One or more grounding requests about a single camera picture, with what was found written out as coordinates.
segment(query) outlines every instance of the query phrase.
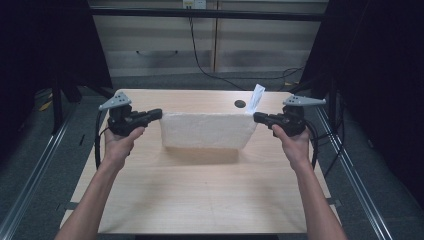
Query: wrist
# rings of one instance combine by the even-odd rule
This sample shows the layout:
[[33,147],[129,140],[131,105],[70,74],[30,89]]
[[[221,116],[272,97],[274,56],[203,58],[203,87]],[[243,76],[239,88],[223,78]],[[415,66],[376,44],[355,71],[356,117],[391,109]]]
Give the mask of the wrist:
[[311,171],[313,172],[313,168],[309,159],[297,161],[295,163],[291,163],[290,165],[296,174],[303,174]]
[[121,169],[122,169],[121,166],[118,166],[117,163],[115,163],[114,161],[111,161],[107,157],[105,157],[102,160],[102,162],[99,166],[99,169],[97,171],[104,174],[104,175],[116,176]]

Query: gray floor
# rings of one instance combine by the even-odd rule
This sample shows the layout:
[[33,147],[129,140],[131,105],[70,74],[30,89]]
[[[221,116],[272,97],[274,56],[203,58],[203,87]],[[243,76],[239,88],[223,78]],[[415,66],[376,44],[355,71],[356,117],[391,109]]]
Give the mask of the gray floor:
[[[281,72],[222,73],[224,77],[274,77]],[[299,75],[287,82],[296,82]],[[120,88],[146,89],[221,89],[237,90],[225,81],[211,79],[203,74],[156,75],[145,77],[120,77],[113,79],[115,90]],[[252,90],[256,83],[270,91],[279,89],[284,81],[265,79],[232,79],[232,82]],[[63,217],[63,204],[69,202],[87,157],[93,145],[94,124],[98,106],[106,99],[88,89],[81,89],[83,100],[77,104],[70,124],[54,153],[47,171],[42,177],[13,239],[52,239]],[[0,221],[17,198],[39,156],[47,144],[53,126],[52,108],[37,111],[44,98],[36,101],[32,115],[20,133],[20,140],[9,155],[9,161],[0,171]],[[65,112],[70,108],[65,101]],[[307,117],[319,126],[315,110],[307,109]],[[378,150],[370,148],[361,127],[345,113],[345,148],[361,176],[377,208],[381,211],[393,239],[422,239],[424,215],[403,185],[387,169]],[[335,151],[328,139],[320,141],[319,162],[325,171]],[[370,225],[358,198],[341,166],[337,163],[327,177],[333,199],[341,205],[337,208],[341,222],[350,239],[378,239]],[[280,239],[306,239],[304,234],[284,234]],[[266,236],[142,236],[139,239],[276,239]],[[134,239],[127,235],[101,235],[99,239]]]

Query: metal rail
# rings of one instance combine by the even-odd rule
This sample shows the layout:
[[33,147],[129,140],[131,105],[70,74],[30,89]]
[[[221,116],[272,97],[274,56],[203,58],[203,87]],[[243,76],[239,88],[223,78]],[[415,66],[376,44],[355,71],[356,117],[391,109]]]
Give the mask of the metal rail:
[[290,13],[290,12],[258,12],[232,10],[202,10],[202,9],[170,9],[170,8],[128,8],[128,7],[89,7],[60,8],[36,7],[32,8],[41,13],[50,14],[90,14],[98,16],[139,16],[139,17],[183,17],[183,18],[222,18],[222,19],[256,19],[256,20],[284,20],[321,22],[327,19],[341,19],[343,16],[331,16],[323,13]]
[[[331,144],[334,147],[336,152],[339,152],[341,147],[341,140],[338,135],[331,135],[331,127],[328,124],[328,116],[325,110],[322,107],[317,107],[318,116],[322,122],[322,125],[325,128],[325,131],[329,134]],[[343,148],[340,152],[340,162],[346,172],[346,175],[352,184],[353,189],[355,190],[356,195],[358,196],[359,201],[362,204],[362,207],[370,221],[372,227],[374,228],[375,233],[377,234],[378,239],[380,240],[392,240],[392,236],[389,232],[389,229],[386,226],[386,223],[375,206],[371,196],[369,195],[365,185],[363,184],[361,178],[358,175],[358,172],[355,170],[352,160],[347,154],[346,150]]]
[[53,154],[55,153],[59,143],[63,138],[63,135],[66,132],[68,123],[73,116],[73,113],[75,112],[76,106],[77,104],[71,105],[68,116],[56,134],[50,138],[49,143],[41,154],[41,157],[39,158],[37,165],[32,171],[31,176],[28,178],[24,188],[0,225],[1,240],[12,239],[13,235],[15,234],[15,231],[18,228],[18,225],[21,222],[25,211],[27,210],[31,199],[41,182],[41,178],[43,177],[47,167],[50,164]]

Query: light wooden tabletop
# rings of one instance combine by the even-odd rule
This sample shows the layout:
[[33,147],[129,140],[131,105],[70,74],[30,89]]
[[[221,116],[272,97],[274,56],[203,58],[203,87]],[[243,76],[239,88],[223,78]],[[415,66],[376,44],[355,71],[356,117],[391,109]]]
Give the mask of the light wooden tabletop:
[[[123,91],[133,110],[244,113],[236,100],[252,92]],[[257,111],[279,113],[289,93],[265,92]],[[94,172],[94,150],[71,202],[79,202]],[[315,170],[330,197],[320,167]],[[67,211],[63,221],[71,211]],[[146,128],[119,173],[99,232],[129,234],[303,233],[306,223],[296,176],[272,131],[259,124],[242,150],[162,146],[158,121]]]

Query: person's hand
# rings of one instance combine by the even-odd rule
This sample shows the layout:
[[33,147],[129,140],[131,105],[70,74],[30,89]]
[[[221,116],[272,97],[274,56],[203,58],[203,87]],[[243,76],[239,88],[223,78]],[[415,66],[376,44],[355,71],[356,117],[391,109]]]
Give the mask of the person's hand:
[[125,165],[125,158],[134,147],[134,141],[144,132],[143,127],[134,129],[128,137],[115,135],[107,129],[105,131],[105,156],[100,166],[110,167],[118,172]]
[[290,166],[297,171],[302,166],[310,165],[309,161],[309,129],[300,135],[289,137],[284,130],[274,124],[272,130],[281,140],[284,153],[290,161]]

